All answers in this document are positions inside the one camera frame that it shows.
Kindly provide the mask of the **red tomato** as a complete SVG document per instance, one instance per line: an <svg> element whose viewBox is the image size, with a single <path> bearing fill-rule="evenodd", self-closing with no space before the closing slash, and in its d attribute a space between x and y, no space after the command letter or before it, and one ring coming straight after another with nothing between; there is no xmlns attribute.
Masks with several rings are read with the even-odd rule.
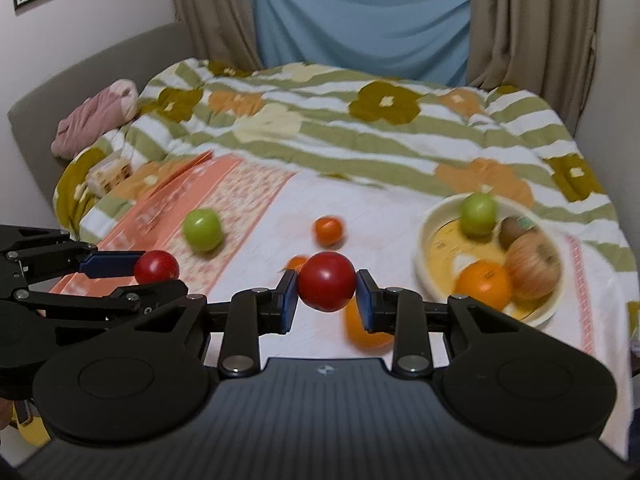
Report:
<svg viewBox="0 0 640 480"><path fill-rule="evenodd" d="M318 252L304 263L297 277L299 298L322 312L343 309L355 290L355 268L339 252Z"/></svg>
<svg viewBox="0 0 640 480"><path fill-rule="evenodd" d="M169 252L150 250L134 265L134 278L140 285L178 280L180 266Z"/></svg>

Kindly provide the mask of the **large orange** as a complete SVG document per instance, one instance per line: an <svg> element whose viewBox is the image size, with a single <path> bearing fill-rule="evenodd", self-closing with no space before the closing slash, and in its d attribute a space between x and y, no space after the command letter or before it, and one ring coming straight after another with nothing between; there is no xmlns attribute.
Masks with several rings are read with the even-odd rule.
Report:
<svg viewBox="0 0 640 480"><path fill-rule="evenodd" d="M362 326L356 297L344 307L346 338L358 350L367 353L387 351L394 337L386 333L368 333Z"/></svg>

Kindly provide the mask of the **green apple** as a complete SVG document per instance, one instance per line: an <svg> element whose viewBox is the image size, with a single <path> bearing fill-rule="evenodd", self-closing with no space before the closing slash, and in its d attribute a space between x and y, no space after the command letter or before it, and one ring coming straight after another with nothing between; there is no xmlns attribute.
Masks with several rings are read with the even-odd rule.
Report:
<svg viewBox="0 0 640 480"><path fill-rule="evenodd" d="M218 214L210 208L190 211L183 219L182 232L194 252L211 252L224 239Z"/></svg>
<svg viewBox="0 0 640 480"><path fill-rule="evenodd" d="M462 200L460 226L466 236L488 236L495 229L498 203L489 194L475 192Z"/></svg>

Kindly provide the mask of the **small orange tangerine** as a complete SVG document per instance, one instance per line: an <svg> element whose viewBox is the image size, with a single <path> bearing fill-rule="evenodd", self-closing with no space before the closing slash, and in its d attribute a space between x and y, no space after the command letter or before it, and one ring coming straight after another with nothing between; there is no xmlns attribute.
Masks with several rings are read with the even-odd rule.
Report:
<svg viewBox="0 0 640 480"><path fill-rule="evenodd" d="M340 244L345 236L344 223L340 218L324 216L314 222L314 239L321 247Z"/></svg>

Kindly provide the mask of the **cream fruit bowl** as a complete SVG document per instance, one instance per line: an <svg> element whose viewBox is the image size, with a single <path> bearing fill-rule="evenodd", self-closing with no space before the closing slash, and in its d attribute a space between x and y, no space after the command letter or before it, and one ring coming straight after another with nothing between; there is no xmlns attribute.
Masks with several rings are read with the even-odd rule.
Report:
<svg viewBox="0 0 640 480"><path fill-rule="evenodd" d="M429 209L423 217L418 231L414 265L420 283L431 298L445 300L454 296L454 282L460 272L478 260L490 260L504 267L506 252L498 242L501 221L510 216L525 216L536 223L539 233L550 240L561 258L562 275L555 290L548 296L534 301L517 300L514 296L502 312L529 326L537 327L550 321L563 296L566 282L565 258L561 256L558 243L549 231L540 225L540 220L523 205L504 197L492 196L498 203L495 229L488 236L466 236L460 226L462 200L472 193L457 194L442 200Z"/></svg>

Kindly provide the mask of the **patterned small pillow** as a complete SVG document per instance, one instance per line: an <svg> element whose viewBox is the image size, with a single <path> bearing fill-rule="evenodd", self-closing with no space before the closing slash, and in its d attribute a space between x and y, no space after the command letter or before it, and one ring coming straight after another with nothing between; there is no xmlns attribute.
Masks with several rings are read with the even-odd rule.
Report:
<svg viewBox="0 0 640 480"><path fill-rule="evenodd" d="M132 170L128 159L106 158L89 170L86 177L87 188L93 195L103 197L131 175Z"/></svg>

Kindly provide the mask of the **white and pink towel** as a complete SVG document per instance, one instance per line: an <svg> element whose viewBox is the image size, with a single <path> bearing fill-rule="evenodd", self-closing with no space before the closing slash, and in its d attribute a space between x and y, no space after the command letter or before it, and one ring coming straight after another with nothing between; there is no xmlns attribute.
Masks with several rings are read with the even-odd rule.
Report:
<svg viewBox="0 0 640 480"><path fill-rule="evenodd" d="M191 292L226 301L239 290L273 286L292 257L312 255L312 222L330 214L346 224L342 253L381 286L419 289L418 231L432 200L403 188L364 186L308 171L292 172L231 155L204 154L142 169L145 192L119 220L107 222L106 250L170 252ZM218 214L224 239L194 252L182 222L193 209ZM613 374L617 400L603 441L625 454L632 419L626 304L611 266L576 237L553 232L565 258L559 310L544 331L585 351Z"/></svg>

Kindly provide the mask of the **orange in bowl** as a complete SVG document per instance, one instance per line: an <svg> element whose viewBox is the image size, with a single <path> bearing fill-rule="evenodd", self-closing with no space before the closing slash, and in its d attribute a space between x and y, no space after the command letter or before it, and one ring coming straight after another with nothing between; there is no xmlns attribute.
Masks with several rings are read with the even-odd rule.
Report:
<svg viewBox="0 0 640 480"><path fill-rule="evenodd" d="M502 311L512 300L513 288L509 273L501 264L478 260L460 272L454 282L454 293Z"/></svg>

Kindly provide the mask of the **green apple in bowl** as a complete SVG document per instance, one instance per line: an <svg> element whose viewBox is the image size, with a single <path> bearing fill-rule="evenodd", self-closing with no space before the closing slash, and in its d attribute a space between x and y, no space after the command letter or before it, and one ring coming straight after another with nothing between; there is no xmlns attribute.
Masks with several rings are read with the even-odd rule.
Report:
<svg viewBox="0 0 640 480"><path fill-rule="evenodd" d="M488 236L495 229L498 203L489 194L475 192L462 200L460 226L466 236Z"/></svg>

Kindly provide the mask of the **brown kiwi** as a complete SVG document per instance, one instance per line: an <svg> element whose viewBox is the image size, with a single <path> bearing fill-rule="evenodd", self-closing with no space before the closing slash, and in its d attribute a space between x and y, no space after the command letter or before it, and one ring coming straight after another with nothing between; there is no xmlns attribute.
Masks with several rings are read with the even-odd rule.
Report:
<svg viewBox="0 0 640 480"><path fill-rule="evenodd" d="M504 218L500 223L498 242L506 252L509 247L521 236L536 232L538 226L535 222L525 216L510 216Z"/></svg>

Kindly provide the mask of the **pale red apple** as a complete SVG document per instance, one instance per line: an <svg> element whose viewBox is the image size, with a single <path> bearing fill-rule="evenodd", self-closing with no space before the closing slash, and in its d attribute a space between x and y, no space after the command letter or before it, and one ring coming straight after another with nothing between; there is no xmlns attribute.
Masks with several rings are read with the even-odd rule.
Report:
<svg viewBox="0 0 640 480"><path fill-rule="evenodd" d="M562 275L561 258L547 237L527 233L506 251L506 272L510 276L517 300L534 301L548 296L559 284Z"/></svg>

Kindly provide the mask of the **floral striped bedspread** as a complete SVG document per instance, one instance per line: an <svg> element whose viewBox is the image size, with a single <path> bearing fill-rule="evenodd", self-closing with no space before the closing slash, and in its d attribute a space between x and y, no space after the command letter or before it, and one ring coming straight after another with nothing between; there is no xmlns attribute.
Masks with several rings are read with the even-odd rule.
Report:
<svg viewBox="0 0 640 480"><path fill-rule="evenodd" d="M615 365L628 356L627 313L639 304L634 255L576 142L532 92L305 63L243 72L187 58L146 85L134 118L68 165L53 193L56 218L96 243L136 200L96 192L88 173L98 162L116 156L139 170L207 151L429 200L480 190L515 200L570 239L582 346Z"/></svg>

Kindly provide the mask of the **pink folded cloth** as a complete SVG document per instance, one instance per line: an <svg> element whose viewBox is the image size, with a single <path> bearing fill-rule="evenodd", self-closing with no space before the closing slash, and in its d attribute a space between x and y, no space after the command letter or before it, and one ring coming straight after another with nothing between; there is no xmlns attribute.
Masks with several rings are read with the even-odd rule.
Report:
<svg viewBox="0 0 640 480"><path fill-rule="evenodd" d="M54 157L71 160L104 133L130 122L138 112L138 88L129 79L119 79L86 99L58 123L51 144Z"/></svg>

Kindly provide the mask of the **grey headboard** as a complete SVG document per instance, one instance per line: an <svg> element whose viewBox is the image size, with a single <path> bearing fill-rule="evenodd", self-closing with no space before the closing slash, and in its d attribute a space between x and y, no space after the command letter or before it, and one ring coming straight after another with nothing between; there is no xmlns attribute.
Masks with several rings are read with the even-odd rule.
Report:
<svg viewBox="0 0 640 480"><path fill-rule="evenodd" d="M50 150L60 120L117 79L142 90L162 70L194 55L185 24L163 25L85 58L16 101L8 111L12 134L40 194L50 200L63 172Z"/></svg>

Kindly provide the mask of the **left beige curtain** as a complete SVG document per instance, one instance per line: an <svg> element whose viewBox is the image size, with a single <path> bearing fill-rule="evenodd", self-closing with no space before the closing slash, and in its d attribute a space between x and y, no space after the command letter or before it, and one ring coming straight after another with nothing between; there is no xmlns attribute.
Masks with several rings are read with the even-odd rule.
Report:
<svg viewBox="0 0 640 480"><path fill-rule="evenodd" d="M241 70L262 68L250 0L174 0L174 6L200 58Z"/></svg>

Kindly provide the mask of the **beige curtain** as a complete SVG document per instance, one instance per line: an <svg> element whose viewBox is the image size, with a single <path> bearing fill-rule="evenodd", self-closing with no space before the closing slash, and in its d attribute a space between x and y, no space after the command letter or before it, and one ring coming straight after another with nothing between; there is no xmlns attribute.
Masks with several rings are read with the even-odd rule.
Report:
<svg viewBox="0 0 640 480"><path fill-rule="evenodd" d="M241 70L262 68L250 0L174 0L174 6L200 58Z"/></svg>
<svg viewBox="0 0 640 480"><path fill-rule="evenodd" d="M541 96L574 133L596 65L599 0L471 0L466 79Z"/></svg>

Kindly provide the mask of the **blue curtain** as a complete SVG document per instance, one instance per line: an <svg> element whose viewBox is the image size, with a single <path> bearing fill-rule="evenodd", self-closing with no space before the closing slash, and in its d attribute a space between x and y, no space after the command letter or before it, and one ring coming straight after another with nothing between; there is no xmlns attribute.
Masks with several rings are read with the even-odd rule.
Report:
<svg viewBox="0 0 640 480"><path fill-rule="evenodd" d="M462 86L471 0L252 0L262 64L294 62Z"/></svg>

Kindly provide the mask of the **right beige curtain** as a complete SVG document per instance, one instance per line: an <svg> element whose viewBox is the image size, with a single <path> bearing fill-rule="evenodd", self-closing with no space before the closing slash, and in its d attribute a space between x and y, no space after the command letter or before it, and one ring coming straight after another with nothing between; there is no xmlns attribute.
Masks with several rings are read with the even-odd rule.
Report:
<svg viewBox="0 0 640 480"><path fill-rule="evenodd" d="M466 79L541 96L574 133L596 65L599 0L471 0Z"/></svg>

